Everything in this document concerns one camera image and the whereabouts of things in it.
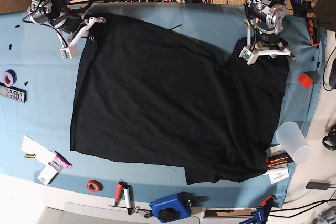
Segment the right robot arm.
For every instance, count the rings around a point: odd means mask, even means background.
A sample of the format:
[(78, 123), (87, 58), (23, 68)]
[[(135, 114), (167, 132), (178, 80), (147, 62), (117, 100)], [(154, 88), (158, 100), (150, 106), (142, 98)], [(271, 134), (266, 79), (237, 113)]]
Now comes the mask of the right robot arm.
[(83, 14), (93, 5), (95, 0), (79, 9), (68, 7), (68, 0), (31, 0), (24, 23), (38, 24), (53, 29), (63, 48), (72, 48), (77, 41), (88, 33), (96, 23), (105, 23), (104, 17), (83, 18)]

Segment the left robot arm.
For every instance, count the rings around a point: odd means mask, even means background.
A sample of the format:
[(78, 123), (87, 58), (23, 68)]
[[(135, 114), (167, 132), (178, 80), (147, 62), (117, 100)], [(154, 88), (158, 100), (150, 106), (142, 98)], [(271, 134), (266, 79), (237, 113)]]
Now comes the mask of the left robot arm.
[(281, 38), (288, 1), (291, 0), (245, 0), (247, 45), (242, 48), (239, 57), (247, 64), (254, 64), (260, 56), (296, 59), (288, 43)]

